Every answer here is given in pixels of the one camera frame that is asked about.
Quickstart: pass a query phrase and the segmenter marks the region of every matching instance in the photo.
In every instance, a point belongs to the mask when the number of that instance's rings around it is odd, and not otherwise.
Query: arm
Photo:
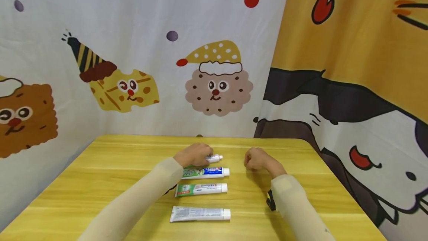
[[[298,241],[334,241],[334,237],[314,209],[300,183],[287,175],[284,167],[261,148],[245,154],[244,165],[265,169],[272,177],[271,190],[276,209],[293,230]]]
[[[149,174],[107,205],[78,240],[123,240],[147,209],[182,176],[183,167],[172,157],[161,161]]]
[[[292,228],[296,240],[335,240],[293,176],[278,176],[272,180],[271,186],[276,209]]]

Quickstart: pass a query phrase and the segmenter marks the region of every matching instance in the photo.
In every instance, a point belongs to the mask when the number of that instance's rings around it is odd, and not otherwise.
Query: wood grain
[[[205,142],[230,168],[224,179],[181,183],[228,183],[228,193],[174,198],[170,191],[141,218],[126,240],[293,240],[278,212],[266,204],[270,177],[247,172],[243,156],[262,147],[298,179],[336,240],[385,240],[312,147],[298,139],[232,139],[104,135],[44,190],[1,234],[5,241],[76,240],[90,221],[162,159]],[[230,222],[169,223],[173,205],[231,209]]]

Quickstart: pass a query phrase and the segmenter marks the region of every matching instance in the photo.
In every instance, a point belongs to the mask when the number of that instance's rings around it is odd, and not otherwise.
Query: tabletop
[[[294,240],[279,212],[266,204],[270,177],[247,172],[245,152],[264,148],[296,177],[336,240],[385,240],[346,189],[305,141],[172,136],[103,135],[94,140],[2,233],[0,240],[76,240],[102,208],[162,159],[194,142],[223,155],[213,167],[230,168],[228,192],[175,198],[170,191],[144,214],[126,240]],[[169,223],[174,205],[230,208],[231,221]]]

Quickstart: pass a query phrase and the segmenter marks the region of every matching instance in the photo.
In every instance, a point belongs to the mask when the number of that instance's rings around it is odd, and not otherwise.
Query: beige sleeve
[[[276,177],[271,190],[276,209],[292,228],[296,240],[335,240],[295,177],[286,174]]]
[[[172,157],[158,163],[149,174],[107,205],[78,240],[125,239],[150,205],[176,185],[182,176],[183,168]]]

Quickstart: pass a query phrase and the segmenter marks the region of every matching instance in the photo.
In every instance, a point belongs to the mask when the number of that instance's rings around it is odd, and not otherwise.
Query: hand
[[[174,159],[179,163],[183,168],[194,165],[197,166],[206,166],[209,165],[209,162],[205,159],[207,156],[213,154],[213,148],[209,147],[205,143],[193,143],[192,145],[184,148],[179,151]]]
[[[284,167],[275,158],[267,154],[262,148],[251,148],[245,153],[243,165],[247,169],[267,170],[272,179],[287,174]]]

